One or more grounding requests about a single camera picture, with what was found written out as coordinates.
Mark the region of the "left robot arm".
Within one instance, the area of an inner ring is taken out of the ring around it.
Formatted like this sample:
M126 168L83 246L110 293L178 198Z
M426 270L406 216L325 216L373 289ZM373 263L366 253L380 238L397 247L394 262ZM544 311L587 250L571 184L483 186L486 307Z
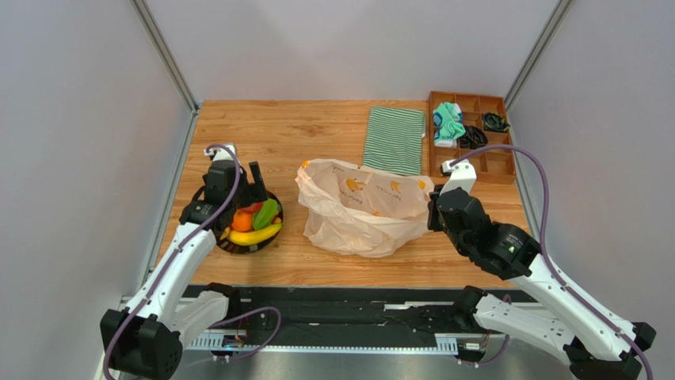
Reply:
M101 318L103 374L169 379L188 344L227 316L237 291L217 284L180 308L181 297L202 260L215 248L235 212L268 198L259 164L243 169L234 158L215 158L204 186L183 210L173 241L141 289L121 310Z

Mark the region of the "black fruit bowl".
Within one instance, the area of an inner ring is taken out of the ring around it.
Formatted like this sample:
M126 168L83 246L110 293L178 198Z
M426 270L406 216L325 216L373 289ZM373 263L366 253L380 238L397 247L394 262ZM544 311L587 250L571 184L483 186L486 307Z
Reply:
M277 212L276 216L282 218L282 223L284 223L283 207L282 207L278 197L271 191L268 191L268 196L269 196L270 199L275 199L278 202L278 212ZM232 254L244 255L244 254L255 253L255 252L257 252L259 250L262 250L265 247L271 245L272 242L279 235L279 233L275 237L272 237L272 238L270 238L266 241L263 241L262 243L259 243L257 245L250 245L250 246L235 245L235 244L233 244L233 243L231 243L227 240L227 233L224 233L222 238L217 241L215 247L217 249L221 250L221 251L224 251L224 252L227 252L227 253L232 253Z

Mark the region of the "banana print plastic bag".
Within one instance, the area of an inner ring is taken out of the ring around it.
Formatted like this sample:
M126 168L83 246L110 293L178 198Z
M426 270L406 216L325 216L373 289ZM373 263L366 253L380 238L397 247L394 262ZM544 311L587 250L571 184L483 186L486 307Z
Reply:
M428 231L427 176L400 176L335 159L297 170L298 202L308 211L304 236L341 255L387 257Z

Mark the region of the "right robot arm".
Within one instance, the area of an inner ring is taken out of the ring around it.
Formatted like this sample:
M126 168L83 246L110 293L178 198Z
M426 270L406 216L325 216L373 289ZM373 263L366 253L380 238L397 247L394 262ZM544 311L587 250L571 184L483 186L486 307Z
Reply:
M554 356L578 379L637 379L656 337L646 322L630 322L581 289L521 228L493 222L462 188L430 195L428 227L444 232L457 252L533 297L550 317L519 309L477 287L464 288L455 307L463 318Z

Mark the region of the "yellow banana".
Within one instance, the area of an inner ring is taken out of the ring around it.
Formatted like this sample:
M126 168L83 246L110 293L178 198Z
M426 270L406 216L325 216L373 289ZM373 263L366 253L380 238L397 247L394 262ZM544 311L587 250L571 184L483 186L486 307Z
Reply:
M235 245L257 245L270 238L274 238L280 232L283 225L283 223L271 224L261 230L252 230L250 232L232 230L227 235L227 240Z

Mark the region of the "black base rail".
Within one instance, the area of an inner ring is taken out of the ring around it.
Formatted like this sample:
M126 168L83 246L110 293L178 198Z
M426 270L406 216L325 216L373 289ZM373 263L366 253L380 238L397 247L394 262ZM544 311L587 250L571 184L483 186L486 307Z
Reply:
M348 287L232 287L210 283L138 295L100 322L110 368L168 379L202 340L220 358L259 351L454 355L484 364L483 349L444 344L445 334L505 334L576 367L589 358L560 318L521 309L524 297L462 290Z

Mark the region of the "orange fruit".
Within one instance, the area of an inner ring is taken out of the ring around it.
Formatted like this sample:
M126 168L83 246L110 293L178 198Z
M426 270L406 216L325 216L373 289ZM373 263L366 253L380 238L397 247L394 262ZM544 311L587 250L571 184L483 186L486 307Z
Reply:
M241 233L250 232L253 229L253 216L254 215L249 212L237 210L233 217L230 228L233 231Z

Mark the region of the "green striped cloth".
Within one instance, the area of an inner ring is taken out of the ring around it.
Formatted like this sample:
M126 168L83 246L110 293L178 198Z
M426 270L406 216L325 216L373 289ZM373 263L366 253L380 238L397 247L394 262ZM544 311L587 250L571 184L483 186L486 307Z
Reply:
M425 127L422 111L370 108L362 165L402 176L420 175Z

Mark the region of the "red apple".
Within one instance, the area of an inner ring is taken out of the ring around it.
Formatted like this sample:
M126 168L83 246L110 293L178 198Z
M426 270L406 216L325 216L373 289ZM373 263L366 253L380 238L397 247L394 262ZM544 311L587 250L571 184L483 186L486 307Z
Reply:
M255 214L258 211L260 211L263 207L265 202L257 202L249 205L248 207L240 207L238 210L247 213L247 214Z

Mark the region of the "wooden compartment tray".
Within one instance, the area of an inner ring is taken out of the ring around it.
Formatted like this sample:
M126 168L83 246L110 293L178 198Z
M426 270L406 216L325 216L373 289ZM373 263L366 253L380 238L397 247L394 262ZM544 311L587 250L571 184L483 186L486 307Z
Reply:
M457 103L463 112L467 134L458 140L457 147L434 146L432 113L442 102ZM431 177L440 177L440 166L484 146L510 145L509 118L502 97L482 94L432 91L427 108L427 135L429 136L429 171ZM513 152L496 148L469 158L478 180L494 184L512 184L516 179Z

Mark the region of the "green starfruit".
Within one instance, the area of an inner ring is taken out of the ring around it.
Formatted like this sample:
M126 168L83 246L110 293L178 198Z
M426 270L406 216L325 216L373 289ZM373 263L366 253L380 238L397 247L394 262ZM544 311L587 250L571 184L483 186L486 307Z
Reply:
M262 230L269 226L278 212L278 202L275 199L267 199L261 203L261 208L256 211L252 218L253 230Z

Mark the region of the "teal white socks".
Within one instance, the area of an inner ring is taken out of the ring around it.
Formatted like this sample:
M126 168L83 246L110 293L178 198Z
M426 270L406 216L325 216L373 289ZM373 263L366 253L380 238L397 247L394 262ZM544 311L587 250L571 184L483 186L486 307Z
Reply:
M433 110L432 117L435 127L434 146L457 147L458 140L466 134L460 106L457 103L442 102Z

